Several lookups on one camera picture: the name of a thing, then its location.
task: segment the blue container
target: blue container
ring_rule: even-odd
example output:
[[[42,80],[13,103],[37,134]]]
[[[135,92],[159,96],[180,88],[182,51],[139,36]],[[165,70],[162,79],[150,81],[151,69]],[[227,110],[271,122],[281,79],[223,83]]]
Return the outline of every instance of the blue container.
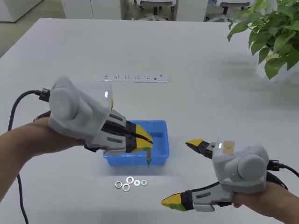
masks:
[[[150,165],[163,166],[169,156],[167,126],[164,120],[131,120],[143,127],[153,138]],[[147,165],[146,153],[124,153],[120,155],[104,155],[110,166]]]

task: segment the white tabletop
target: white tabletop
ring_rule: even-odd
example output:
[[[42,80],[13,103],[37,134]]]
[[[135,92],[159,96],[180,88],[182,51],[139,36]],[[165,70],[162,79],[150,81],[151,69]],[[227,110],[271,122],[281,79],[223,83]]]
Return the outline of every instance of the white tabletop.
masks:
[[[270,85],[254,74],[248,33],[228,43],[225,23],[40,19],[0,59],[0,128],[5,132],[19,94],[51,87],[60,75],[96,80],[99,74],[170,74],[168,84],[113,83],[115,109],[127,119],[167,122],[170,157],[164,167],[112,168],[75,147],[43,155],[21,171],[31,224],[276,223],[249,209],[216,207],[214,213],[163,207],[168,195],[216,181],[210,160],[185,142],[218,137],[261,143],[270,158],[299,169],[296,87]],[[48,110],[28,97],[14,126]],[[128,175],[147,179],[129,192],[114,182]],[[299,194],[299,180],[277,174]],[[23,223],[14,183],[0,205],[0,222]]]

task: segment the green plant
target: green plant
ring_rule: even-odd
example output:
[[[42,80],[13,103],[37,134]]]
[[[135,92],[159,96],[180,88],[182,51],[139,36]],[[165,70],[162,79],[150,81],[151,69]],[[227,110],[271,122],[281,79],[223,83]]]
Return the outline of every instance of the green plant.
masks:
[[[233,34],[250,29],[249,48],[252,55],[259,51],[259,64],[272,55],[265,64],[271,79],[284,64],[289,70],[299,61],[299,0],[278,0],[277,10],[266,13],[268,7],[263,0],[257,0],[254,6],[241,11],[237,19],[245,20],[233,28],[234,21],[230,23],[228,41]]]

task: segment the rectangular sticker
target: rectangular sticker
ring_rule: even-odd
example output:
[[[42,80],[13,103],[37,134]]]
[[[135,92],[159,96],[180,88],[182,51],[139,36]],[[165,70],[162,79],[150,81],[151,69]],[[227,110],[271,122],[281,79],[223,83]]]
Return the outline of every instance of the rectangular sticker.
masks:
[[[235,151],[235,142],[234,141],[225,141],[223,143],[222,153],[225,155],[232,155]]]

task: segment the power strip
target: power strip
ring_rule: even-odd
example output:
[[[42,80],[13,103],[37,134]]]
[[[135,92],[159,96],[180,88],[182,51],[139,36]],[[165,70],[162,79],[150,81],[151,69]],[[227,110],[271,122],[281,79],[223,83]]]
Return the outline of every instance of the power strip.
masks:
[[[168,83],[169,75],[102,75],[98,81],[119,83]]]

